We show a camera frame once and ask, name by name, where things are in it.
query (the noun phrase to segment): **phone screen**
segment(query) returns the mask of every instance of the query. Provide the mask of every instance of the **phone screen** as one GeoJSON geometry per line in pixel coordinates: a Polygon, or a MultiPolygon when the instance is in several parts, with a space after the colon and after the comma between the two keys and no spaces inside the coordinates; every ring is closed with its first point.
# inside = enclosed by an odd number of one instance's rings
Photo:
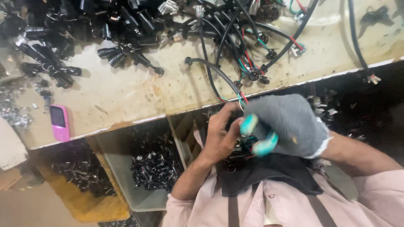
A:
{"type": "Polygon", "coordinates": [[[50,120],[52,121],[52,125],[66,128],[65,115],[62,108],[50,106],[50,120]]]}

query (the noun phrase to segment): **right hand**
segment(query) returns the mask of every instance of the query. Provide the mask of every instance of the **right hand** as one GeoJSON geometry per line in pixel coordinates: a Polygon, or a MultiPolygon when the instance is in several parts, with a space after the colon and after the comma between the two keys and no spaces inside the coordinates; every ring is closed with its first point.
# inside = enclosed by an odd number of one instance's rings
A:
{"type": "Polygon", "coordinates": [[[257,146],[265,142],[270,130],[278,134],[278,145],[283,148],[273,152],[303,158],[320,156],[331,139],[328,128],[317,121],[310,104],[300,95],[270,95],[251,101],[244,110],[244,116],[241,133],[255,135],[260,140],[252,150],[258,155],[268,154],[273,149],[257,146]]]}

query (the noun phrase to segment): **stained surface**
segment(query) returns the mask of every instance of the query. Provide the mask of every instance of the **stained surface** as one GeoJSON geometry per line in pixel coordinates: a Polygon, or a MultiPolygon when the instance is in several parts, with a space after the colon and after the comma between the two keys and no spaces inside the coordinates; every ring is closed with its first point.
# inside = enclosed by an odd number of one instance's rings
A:
{"type": "MultiPolygon", "coordinates": [[[[301,2],[307,5],[309,0],[301,2]]],[[[370,10],[376,10],[384,4],[389,8],[391,17],[397,7],[394,0],[355,1],[358,31],[359,20],[366,9],[372,7],[370,10]]],[[[380,23],[368,27],[359,39],[368,64],[397,61],[404,55],[403,19],[396,17],[393,21],[391,27],[380,23]]],[[[298,26],[286,11],[282,12],[275,25],[290,34],[298,26]]],[[[360,67],[351,45],[348,9],[344,0],[327,0],[317,6],[298,41],[307,47],[303,56],[298,59],[283,56],[268,70],[267,75],[272,78],[269,85],[245,84],[243,93],[265,92],[360,67]]],[[[206,40],[206,44],[208,53],[211,53],[213,42],[206,40]]],[[[285,44],[285,40],[274,35],[268,46],[283,48],[285,44]]],[[[66,90],[56,88],[55,82],[52,83],[54,104],[68,109],[71,137],[83,137],[101,130],[129,126],[141,119],[164,117],[219,102],[209,86],[204,67],[197,63],[186,67],[180,61],[185,57],[203,56],[197,39],[174,43],[158,51],[151,49],[145,54],[154,65],[164,68],[165,74],[160,78],[155,78],[153,71],[143,66],[113,69],[106,60],[97,56],[97,49],[111,46],[114,46],[111,42],[76,46],[76,55],[66,64],[82,68],[83,77],[74,78],[76,83],[66,90]]],[[[261,50],[253,50],[251,55],[261,65],[265,54],[258,51],[261,50]]],[[[221,65],[232,80],[238,78],[234,61],[229,63],[223,60],[221,65]]],[[[215,84],[223,97],[236,97],[222,79],[215,79],[215,84]]],[[[25,145],[35,149],[55,143],[50,116],[42,113],[43,99],[35,91],[28,90],[17,103],[21,106],[35,103],[39,107],[31,112],[33,124],[21,134],[25,145]]]]}

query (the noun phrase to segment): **pink mobile phone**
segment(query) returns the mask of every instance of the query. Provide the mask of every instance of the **pink mobile phone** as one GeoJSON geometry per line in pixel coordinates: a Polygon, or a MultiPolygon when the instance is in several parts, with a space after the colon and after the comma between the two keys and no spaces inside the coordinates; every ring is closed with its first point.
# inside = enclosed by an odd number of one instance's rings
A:
{"type": "Polygon", "coordinates": [[[60,105],[51,105],[50,120],[52,121],[52,130],[55,139],[62,142],[69,141],[70,132],[66,108],[60,105]]]}

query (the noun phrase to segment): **white wire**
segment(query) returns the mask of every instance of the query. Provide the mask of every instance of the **white wire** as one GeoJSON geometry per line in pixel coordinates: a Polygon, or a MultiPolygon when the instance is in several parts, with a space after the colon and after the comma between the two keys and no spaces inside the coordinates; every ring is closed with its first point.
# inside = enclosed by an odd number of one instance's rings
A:
{"type": "Polygon", "coordinates": [[[240,105],[240,109],[244,112],[243,107],[241,106],[241,100],[238,100],[238,104],[240,105]]]}

